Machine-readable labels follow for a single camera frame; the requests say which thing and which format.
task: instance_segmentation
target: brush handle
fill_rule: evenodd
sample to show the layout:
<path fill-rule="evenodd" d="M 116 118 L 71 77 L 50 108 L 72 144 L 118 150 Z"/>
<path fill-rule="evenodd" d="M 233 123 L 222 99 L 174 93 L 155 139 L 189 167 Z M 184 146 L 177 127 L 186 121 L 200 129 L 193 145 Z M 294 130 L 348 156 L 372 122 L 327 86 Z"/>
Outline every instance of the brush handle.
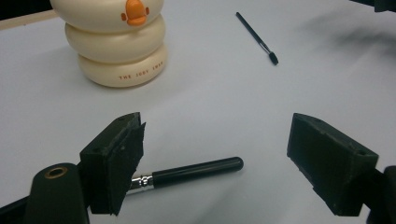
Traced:
<path fill-rule="evenodd" d="M 251 35 L 253 35 L 254 39 L 255 39 L 259 44 L 261 44 L 261 43 L 264 44 L 264 42 L 262 41 L 262 39 L 256 34 L 256 32 L 253 30 L 253 28 L 251 28 L 251 26 L 248 24 L 247 21 L 245 21 L 244 17 L 243 17 L 239 12 L 236 13 L 236 17 L 242 22 L 242 24 L 244 24 L 244 26 L 247 28 L 248 32 L 249 32 Z"/>
<path fill-rule="evenodd" d="M 170 170 L 152 173 L 154 188 L 162 188 L 178 183 L 219 175 L 242 169 L 244 162 L 239 157 L 219 161 L 209 161 Z"/>
<path fill-rule="evenodd" d="M 242 169 L 244 162 L 239 157 L 219 161 L 209 161 L 169 170 L 157 171 L 145 175 L 134 175 L 127 194 L 134 194 L 148 189 L 157 189 Z"/>

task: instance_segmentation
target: cream ring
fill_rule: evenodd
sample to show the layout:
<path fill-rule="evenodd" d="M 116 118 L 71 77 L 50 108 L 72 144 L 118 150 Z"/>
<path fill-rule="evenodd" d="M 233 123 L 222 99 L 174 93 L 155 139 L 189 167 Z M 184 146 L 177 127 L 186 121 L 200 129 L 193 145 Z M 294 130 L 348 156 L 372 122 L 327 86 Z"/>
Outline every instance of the cream ring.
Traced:
<path fill-rule="evenodd" d="M 157 19 L 138 31 L 120 34 L 95 34 L 65 26 L 67 41 L 78 54 L 102 63 L 127 63 L 149 56 L 162 43 L 165 23 Z"/>
<path fill-rule="evenodd" d="M 153 21 L 163 8 L 163 0 L 50 0 L 50 3 L 67 23 L 96 33 L 139 29 Z"/>
<path fill-rule="evenodd" d="M 136 63 L 97 63 L 78 56 L 81 70 L 92 81 L 108 87 L 131 87 L 156 77 L 166 64 L 166 47 L 162 44 L 146 59 Z"/>

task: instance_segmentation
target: brush bristles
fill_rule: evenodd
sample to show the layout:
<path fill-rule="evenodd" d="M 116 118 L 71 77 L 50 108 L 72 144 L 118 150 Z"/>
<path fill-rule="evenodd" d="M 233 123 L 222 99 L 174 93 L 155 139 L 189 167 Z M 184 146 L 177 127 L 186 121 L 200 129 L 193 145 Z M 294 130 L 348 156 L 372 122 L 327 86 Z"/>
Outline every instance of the brush bristles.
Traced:
<path fill-rule="evenodd" d="M 276 55 L 273 52 L 270 52 L 269 56 L 270 56 L 271 62 L 273 62 L 274 65 L 277 65 L 279 63 Z"/>

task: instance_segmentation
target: stacked toy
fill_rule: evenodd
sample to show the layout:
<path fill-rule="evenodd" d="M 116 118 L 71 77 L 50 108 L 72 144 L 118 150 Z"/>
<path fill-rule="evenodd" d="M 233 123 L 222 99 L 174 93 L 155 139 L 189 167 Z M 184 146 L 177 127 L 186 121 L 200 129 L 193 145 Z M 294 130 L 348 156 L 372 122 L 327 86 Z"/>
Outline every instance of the stacked toy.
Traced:
<path fill-rule="evenodd" d="M 92 81 L 130 87 L 156 77 L 166 64 L 163 0 L 50 0 L 66 21 L 70 46 Z"/>

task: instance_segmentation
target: screw hole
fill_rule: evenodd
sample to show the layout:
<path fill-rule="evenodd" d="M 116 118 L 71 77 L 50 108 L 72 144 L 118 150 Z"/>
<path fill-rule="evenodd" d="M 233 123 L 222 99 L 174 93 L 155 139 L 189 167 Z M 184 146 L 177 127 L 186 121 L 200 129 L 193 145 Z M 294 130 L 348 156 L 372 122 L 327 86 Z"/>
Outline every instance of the screw hole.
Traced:
<path fill-rule="evenodd" d="M 48 172 L 45 173 L 44 177 L 46 177 L 47 179 L 55 179 L 63 176 L 66 173 L 67 173 L 67 168 L 61 166 L 50 169 Z"/>

